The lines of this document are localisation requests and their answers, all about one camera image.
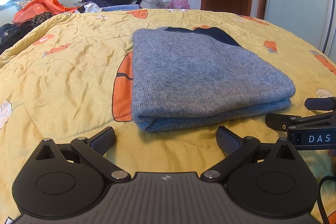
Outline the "grey and navy knit sweater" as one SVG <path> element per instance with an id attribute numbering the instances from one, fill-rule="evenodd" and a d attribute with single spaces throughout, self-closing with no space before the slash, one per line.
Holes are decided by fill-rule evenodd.
<path id="1" fill-rule="evenodd" d="M 131 114 L 145 132 L 209 126 L 282 110 L 293 81 L 243 47 L 206 35 L 137 30 Z"/>

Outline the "dark patterned clothes at bedside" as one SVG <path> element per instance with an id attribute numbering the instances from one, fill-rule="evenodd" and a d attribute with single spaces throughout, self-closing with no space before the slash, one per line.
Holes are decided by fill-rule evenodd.
<path id="1" fill-rule="evenodd" d="M 25 21 L 20 26 L 6 23 L 0 28 L 0 54 L 12 47 L 16 42 L 21 40 L 30 31 L 41 25 L 54 15 L 51 12 L 43 12 L 33 18 Z"/>

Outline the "light blue folded cloth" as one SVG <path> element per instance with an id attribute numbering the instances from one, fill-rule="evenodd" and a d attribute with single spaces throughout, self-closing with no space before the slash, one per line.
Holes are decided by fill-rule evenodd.
<path id="1" fill-rule="evenodd" d="M 115 6 L 108 6 L 103 7 L 102 11 L 132 11 L 140 9 L 140 5 L 115 5 Z"/>

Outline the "orange plastic bag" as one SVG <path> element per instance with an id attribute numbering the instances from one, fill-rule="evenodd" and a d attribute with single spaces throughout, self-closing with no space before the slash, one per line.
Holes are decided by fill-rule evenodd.
<path id="1" fill-rule="evenodd" d="M 12 19 L 12 24 L 20 26 L 25 21 L 44 12 L 51 12 L 53 15 L 64 12 L 74 12 L 77 7 L 65 7 L 58 0 L 34 0 L 20 9 Z"/>

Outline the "pink plastic bag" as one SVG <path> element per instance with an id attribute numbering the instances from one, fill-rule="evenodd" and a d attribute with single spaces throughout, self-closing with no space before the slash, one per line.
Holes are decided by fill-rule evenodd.
<path id="1" fill-rule="evenodd" d="M 189 9 L 189 0 L 171 0 L 167 6 L 168 9 Z"/>

